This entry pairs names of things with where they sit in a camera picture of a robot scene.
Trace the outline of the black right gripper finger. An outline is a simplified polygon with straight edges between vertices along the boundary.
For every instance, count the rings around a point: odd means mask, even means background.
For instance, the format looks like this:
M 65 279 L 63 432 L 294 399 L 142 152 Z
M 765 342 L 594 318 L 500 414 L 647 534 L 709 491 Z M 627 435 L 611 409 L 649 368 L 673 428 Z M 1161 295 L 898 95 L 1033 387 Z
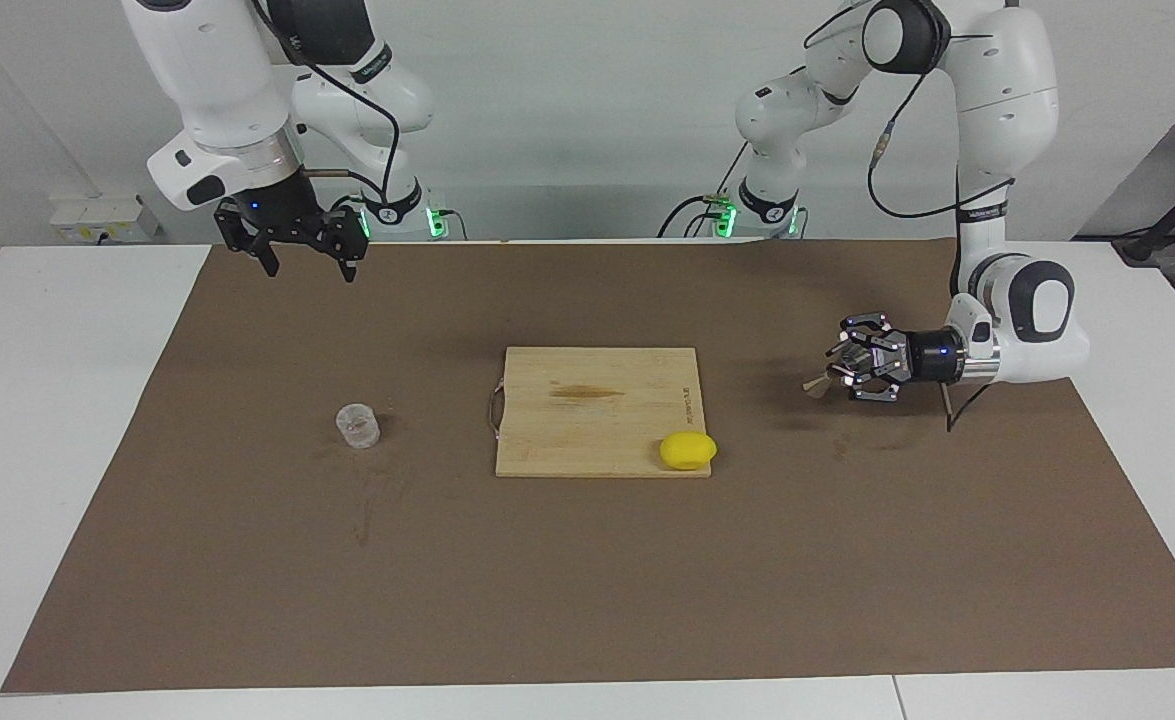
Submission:
M 357 278 L 360 261 L 365 258 L 369 229 L 363 213 L 354 208 L 325 213 L 318 233 L 318 251 L 335 260 L 345 283 Z
M 239 206 L 231 200 L 221 200 L 215 206 L 215 224 L 221 234 L 223 245 L 231 253 L 244 254 L 257 260 L 267 277 L 275 278 L 280 261 L 273 250 L 270 234 L 261 231 L 240 213 Z

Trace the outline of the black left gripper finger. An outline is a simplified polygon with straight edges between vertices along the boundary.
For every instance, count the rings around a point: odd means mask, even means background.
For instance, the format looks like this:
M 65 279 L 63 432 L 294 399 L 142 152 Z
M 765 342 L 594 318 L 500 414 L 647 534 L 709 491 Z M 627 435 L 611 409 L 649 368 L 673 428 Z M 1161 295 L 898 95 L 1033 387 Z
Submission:
M 850 401 L 893 404 L 908 381 L 908 363 L 835 364 L 835 382 L 846 389 Z
M 884 312 L 865 312 L 840 319 L 840 352 L 904 354 L 909 337 L 889 323 Z

